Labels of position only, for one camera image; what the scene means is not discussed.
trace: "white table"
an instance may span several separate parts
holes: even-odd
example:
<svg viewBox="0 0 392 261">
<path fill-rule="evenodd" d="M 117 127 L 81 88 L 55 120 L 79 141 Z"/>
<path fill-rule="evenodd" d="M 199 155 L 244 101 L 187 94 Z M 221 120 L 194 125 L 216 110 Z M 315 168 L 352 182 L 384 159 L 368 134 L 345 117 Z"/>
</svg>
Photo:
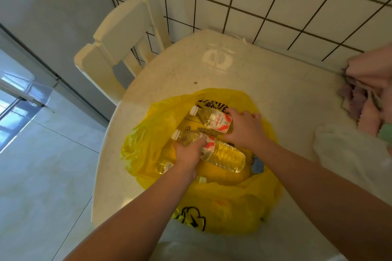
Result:
<svg viewBox="0 0 392 261">
<path fill-rule="evenodd" d="M 96 175 L 93 223 L 100 225 L 143 191 L 126 172 L 120 150 L 151 103 L 209 87 L 244 91 L 272 124 L 282 146 L 314 160 L 317 126 L 355 126 L 336 95 L 342 83 L 337 74 L 211 30 L 175 43 L 131 83 L 110 121 Z M 257 254 L 273 260 L 318 260 L 335 252 L 285 192 L 269 221 L 252 236 L 215 236 L 170 222 L 163 239 L 240 250 L 247 258 Z M 242 242 L 242 249 L 236 249 Z"/>
</svg>

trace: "left hand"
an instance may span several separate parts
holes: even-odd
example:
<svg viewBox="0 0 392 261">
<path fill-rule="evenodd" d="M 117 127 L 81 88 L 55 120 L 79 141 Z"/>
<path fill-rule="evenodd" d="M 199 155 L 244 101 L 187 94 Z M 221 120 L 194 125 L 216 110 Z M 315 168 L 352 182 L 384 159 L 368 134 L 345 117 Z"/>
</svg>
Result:
<svg viewBox="0 0 392 261">
<path fill-rule="evenodd" d="M 205 138 L 200 138 L 187 147 L 184 147 L 179 142 L 174 142 L 174 149 L 176 150 L 175 166 L 192 175 L 193 179 L 196 179 L 196 166 L 200 160 L 200 149 L 206 144 Z"/>
</svg>

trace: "black print on bag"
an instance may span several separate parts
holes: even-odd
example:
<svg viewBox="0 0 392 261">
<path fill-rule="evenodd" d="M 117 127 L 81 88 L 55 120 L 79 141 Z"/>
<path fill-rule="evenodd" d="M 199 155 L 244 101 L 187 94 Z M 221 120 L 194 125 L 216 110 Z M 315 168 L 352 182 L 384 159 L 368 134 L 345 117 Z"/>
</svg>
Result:
<svg viewBox="0 0 392 261">
<path fill-rule="evenodd" d="M 201 102 L 204 105 L 204 107 L 218 109 L 222 112 L 225 112 L 225 110 L 228 108 L 226 104 L 214 100 L 199 100 L 199 102 Z"/>
<path fill-rule="evenodd" d="M 202 231 L 205 229 L 205 217 L 200 215 L 200 211 L 197 207 L 184 207 L 180 215 L 176 216 L 175 219 L 178 220 L 179 216 L 182 216 L 181 223 L 184 224 L 185 219 L 194 227 L 203 227 Z"/>
</svg>

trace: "chair backrest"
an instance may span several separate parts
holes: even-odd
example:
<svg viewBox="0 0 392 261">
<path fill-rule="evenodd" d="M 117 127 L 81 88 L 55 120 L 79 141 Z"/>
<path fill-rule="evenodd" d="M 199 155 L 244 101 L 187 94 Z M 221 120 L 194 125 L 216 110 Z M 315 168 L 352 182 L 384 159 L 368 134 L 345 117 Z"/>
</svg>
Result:
<svg viewBox="0 0 392 261">
<path fill-rule="evenodd" d="M 116 79 L 113 66 L 121 60 L 136 77 L 142 70 L 133 55 L 135 47 L 148 64 L 154 59 L 145 32 L 151 27 L 161 51 L 171 45 L 159 0 L 128 0 L 106 16 L 93 35 L 95 42 L 75 56 L 78 69 L 115 105 L 125 89 Z"/>
</svg>

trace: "recycling symbol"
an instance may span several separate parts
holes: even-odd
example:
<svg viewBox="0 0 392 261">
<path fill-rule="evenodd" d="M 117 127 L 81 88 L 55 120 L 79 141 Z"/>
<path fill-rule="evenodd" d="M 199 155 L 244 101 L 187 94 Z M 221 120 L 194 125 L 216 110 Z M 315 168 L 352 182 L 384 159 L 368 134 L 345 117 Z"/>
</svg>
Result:
<svg viewBox="0 0 392 261">
<path fill-rule="evenodd" d="M 175 219 L 179 219 L 182 217 L 181 223 L 184 224 L 185 221 L 189 223 L 193 228 L 202 227 L 202 231 L 205 229 L 205 217 L 200 215 L 200 211 L 197 207 L 184 207 L 181 211 L 181 214 L 176 216 Z"/>
</svg>

